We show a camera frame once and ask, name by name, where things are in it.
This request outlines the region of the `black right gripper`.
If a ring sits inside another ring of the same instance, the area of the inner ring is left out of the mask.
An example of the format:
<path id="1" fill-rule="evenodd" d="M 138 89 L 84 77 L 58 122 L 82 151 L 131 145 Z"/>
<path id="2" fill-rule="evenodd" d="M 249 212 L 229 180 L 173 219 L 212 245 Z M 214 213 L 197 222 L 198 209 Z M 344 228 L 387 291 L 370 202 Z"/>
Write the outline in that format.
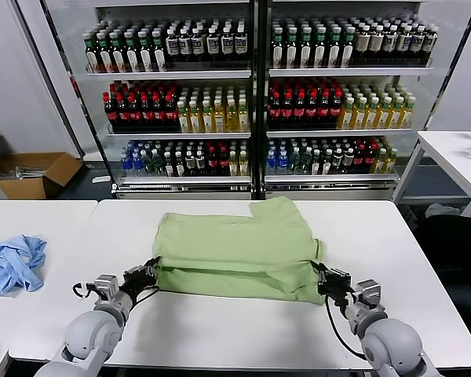
<path id="1" fill-rule="evenodd" d="M 340 269 L 329 269 L 322 262 L 309 261 L 318 280 L 318 293 L 336 302 L 345 301 L 352 292 L 351 275 Z"/>

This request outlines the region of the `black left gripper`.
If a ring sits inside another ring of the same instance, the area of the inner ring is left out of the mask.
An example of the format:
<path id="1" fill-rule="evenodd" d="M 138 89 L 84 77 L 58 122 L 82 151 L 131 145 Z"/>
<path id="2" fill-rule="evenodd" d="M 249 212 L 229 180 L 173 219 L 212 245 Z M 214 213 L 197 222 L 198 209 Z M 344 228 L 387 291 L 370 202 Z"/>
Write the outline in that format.
<path id="1" fill-rule="evenodd" d="M 128 295 L 139 295 L 143 291 L 157 288 L 156 278 L 162 271 L 160 259 L 160 257 L 154 257 L 143 265 L 126 270 L 123 273 L 122 291 Z"/>

